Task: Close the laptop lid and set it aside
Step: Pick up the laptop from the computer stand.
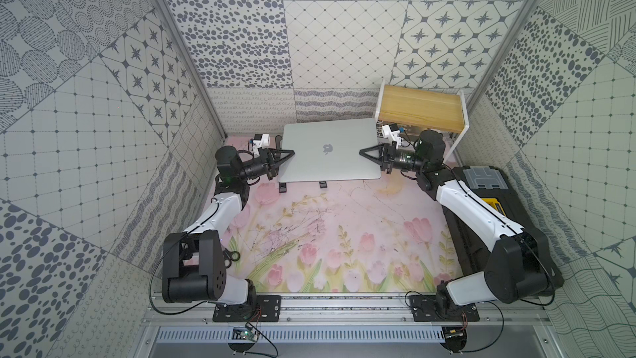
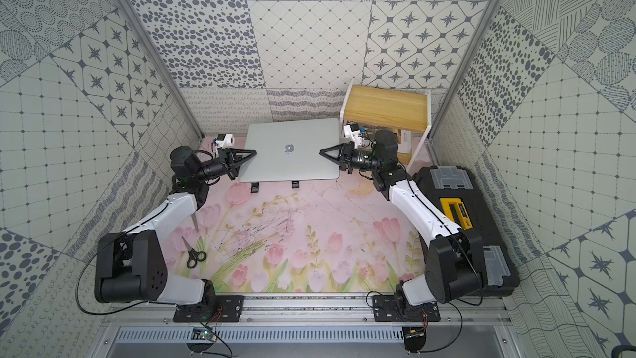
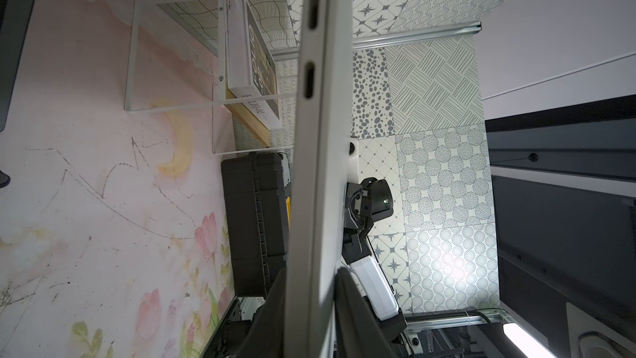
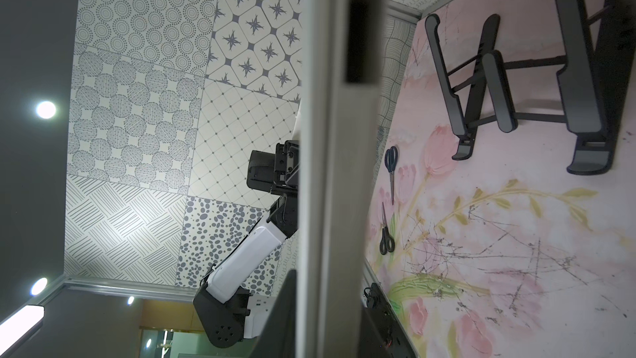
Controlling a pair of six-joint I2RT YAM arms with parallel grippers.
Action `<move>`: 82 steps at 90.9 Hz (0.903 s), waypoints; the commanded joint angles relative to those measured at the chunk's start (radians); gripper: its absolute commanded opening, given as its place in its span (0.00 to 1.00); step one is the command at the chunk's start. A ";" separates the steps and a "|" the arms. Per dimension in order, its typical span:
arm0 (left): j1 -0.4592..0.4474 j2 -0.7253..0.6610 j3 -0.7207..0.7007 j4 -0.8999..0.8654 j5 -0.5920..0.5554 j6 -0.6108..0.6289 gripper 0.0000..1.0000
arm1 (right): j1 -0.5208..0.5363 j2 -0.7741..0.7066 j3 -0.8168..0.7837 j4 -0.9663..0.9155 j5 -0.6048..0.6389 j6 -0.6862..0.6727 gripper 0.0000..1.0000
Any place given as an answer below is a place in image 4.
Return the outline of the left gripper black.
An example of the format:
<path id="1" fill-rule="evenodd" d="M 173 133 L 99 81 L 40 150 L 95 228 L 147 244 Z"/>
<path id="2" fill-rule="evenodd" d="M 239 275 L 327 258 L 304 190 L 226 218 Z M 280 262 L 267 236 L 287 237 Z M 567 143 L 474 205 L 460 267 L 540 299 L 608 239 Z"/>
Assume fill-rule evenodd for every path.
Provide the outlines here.
<path id="1" fill-rule="evenodd" d="M 253 150 L 248 161 L 247 186 L 275 196 L 296 197 L 300 177 L 300 145 L 296 140 L 277 144 L 274 153 Z"/>

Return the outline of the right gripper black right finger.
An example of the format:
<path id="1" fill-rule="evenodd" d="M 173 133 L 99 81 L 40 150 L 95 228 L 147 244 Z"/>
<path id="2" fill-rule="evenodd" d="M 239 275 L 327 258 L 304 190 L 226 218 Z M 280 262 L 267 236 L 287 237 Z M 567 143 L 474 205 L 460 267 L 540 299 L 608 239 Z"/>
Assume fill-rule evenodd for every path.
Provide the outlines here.
<path id="1" fill-rule="evenodd" d="M 387 306 L 363 307 L 358 357 L 412 357 L 408 339 Z"/>

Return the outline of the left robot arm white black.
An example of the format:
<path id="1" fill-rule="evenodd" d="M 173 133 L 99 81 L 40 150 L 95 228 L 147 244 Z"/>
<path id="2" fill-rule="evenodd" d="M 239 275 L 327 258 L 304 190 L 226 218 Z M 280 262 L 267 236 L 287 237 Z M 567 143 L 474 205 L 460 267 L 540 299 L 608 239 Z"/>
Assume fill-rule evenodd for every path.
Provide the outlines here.
<path id="1" fill-rule="evenodd" d="M 274 153 L 253 151 L 248 162 L 248 187 L 278 199 L 248 235 L 201 280 L 193 304 L 213 346 L 229 348 L 263 332 L 274 298 L 258 295 L 242 283 L 298 229 L 300 144 L 288 140 Z"/>

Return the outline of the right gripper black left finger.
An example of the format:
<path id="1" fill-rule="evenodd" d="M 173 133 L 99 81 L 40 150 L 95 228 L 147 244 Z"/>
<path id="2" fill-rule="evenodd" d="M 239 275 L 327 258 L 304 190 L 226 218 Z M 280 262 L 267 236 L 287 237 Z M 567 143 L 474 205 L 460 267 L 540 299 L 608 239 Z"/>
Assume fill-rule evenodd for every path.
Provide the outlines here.
<path id="1" fill-rule="evenodd" d="M 288 272 L 250 358 L 293 358 L 296 352 L 297 272 Z"/>

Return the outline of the silver laptop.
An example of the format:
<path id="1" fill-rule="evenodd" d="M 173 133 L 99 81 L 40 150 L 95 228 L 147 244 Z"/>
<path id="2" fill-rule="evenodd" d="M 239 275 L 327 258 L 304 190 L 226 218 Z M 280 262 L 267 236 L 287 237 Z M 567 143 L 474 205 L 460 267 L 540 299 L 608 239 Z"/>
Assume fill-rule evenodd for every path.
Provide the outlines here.
<path id="1" fill-rule="evenodd" d="M 355 357 L 386 0 L 305 0 L 298 357 Z"/>

